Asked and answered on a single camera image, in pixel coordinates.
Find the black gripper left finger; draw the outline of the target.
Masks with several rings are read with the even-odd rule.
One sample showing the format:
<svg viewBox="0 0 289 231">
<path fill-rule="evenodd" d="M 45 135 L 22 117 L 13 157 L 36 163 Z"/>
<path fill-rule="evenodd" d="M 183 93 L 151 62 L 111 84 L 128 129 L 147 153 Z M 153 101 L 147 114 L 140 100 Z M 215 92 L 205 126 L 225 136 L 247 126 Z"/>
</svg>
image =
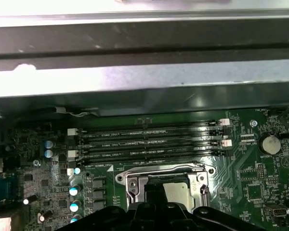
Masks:
<svg viewBox="0 0 289 231">
<path fill-rule="evenodd" d="M 61 227 L 60 231 L 152 231 L 158 217 L 158 185 L 144 186 L 145 201 L 130 205 L 128 211 L 108 206 Z"/>
</svg>

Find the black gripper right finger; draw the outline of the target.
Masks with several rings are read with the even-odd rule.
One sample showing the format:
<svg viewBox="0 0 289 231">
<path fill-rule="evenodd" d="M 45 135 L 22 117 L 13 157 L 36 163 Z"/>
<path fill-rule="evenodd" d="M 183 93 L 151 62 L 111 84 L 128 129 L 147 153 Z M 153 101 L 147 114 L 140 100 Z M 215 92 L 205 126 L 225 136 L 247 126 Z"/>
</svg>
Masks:
<svg viewBox="0 0 289 231">
<path fill-rule="evenodd" d="M 263 231 L 251 223 L 211 207 L 201 206 L 192 213 L 181 204 L 169 202 L 164 186 L 158 185 L 158 216 L 171 231 Z"/>
</svg>

